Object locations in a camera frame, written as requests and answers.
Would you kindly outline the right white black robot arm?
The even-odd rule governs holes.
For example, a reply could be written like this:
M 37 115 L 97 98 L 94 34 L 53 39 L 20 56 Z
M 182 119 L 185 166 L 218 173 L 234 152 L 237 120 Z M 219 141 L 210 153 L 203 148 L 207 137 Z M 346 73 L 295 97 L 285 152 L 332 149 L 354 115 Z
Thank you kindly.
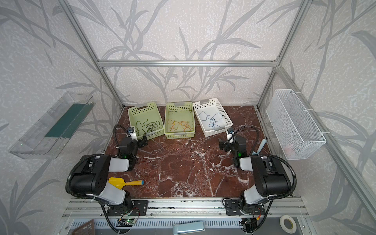
M 255 126 L 243 126 L 239 130 L 246 128 L 255 130 L 256 140 L 259 139 L 259 131 Z M 241 192 L 238 199 L 224 198 L 222 204 L 227 215 L 257 215 L 259 219 L 267 214 L 274 200 L 293 194 L 297 177 L 286 160 L 277 155 L 261 153 L 266 139 L 261 141 L 258 149 L 254 143 L 248 154 L 247 140 L 237 135 L 239 130 L 227 128 L 227 140 L 219 140 L 219 148 L 233 154 L 235 167 L 253 173 L 254 185 Z

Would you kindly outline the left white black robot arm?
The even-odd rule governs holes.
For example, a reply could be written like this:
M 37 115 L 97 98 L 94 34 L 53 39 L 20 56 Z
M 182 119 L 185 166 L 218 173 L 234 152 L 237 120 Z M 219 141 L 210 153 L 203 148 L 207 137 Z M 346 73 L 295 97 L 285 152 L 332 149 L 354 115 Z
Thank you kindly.
M 130 193 L 110 184 L 108 174 L 132 171 L 138 162 L 138 149 L 148 142 L 146 134 L 138 139 L 133 126 L 126 129 L 117 124 L 113 134 L 118 154 L 83 156 L 68 174 L 65 190 L 76 198 L 95 200 L 101 206 L 127 212 L 134 208 Z

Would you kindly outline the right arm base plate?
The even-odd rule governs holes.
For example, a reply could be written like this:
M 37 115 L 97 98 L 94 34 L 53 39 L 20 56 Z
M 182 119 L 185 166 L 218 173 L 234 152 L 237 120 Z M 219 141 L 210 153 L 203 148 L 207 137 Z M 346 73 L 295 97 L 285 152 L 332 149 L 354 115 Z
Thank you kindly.
M 239 199 L 223 198 L 222 205 L 225 208 L 226 215 L 238 216 L 261 216 L 265 215 L 264 205 L 242 204 Z

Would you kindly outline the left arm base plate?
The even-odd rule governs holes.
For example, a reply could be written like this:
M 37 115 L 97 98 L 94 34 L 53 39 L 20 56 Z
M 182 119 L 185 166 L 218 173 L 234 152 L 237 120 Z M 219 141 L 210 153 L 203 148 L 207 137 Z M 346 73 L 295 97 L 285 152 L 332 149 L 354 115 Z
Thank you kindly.
M 107 210 L 108 216 L 146 216 L 148 200 L 132 200 L 130 205 L 110 205 Z

